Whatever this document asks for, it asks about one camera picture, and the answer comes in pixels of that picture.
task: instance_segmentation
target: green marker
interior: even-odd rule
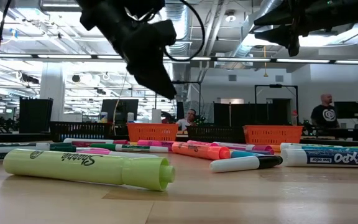
[[[127,158],[15,149],[5,156],[3,166],[14,175],[126,184],[161,191],[175,178],[175,168],[163,157]]]
[[[91,147],[98,147],[102,149],[109,149],[110,151],[121,152],[159,152],[168,153],[168,147],[162,146],[131,146],[121,144],[91,144]]]

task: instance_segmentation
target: wooden table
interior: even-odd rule
[[[358,223],[358,169],[213,174],[208,160],[168,158],[177,178],[166,192],[10,176],[0,162],[0,224]]]

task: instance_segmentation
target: person with headphones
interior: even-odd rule
[[[186,118],[178,120],[177,125],[181,127],[182,131],[184,131],[187,129],[187,126],[196,126],[196,123],[194,123],[195,119],[196,119],[196,110],[189,109],[187,111]]]

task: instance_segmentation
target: orange marker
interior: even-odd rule
[[[185,142],[175,142],[172,144],[172,151],[177,154],[203,159],[230,159],[230,150],[224,146],[200,146]]]

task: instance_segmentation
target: column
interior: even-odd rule
[[[53,99],[51,121],[63,121],[65,107],[66,74],[63,64],[44,62],[41,76],[40,99]]]

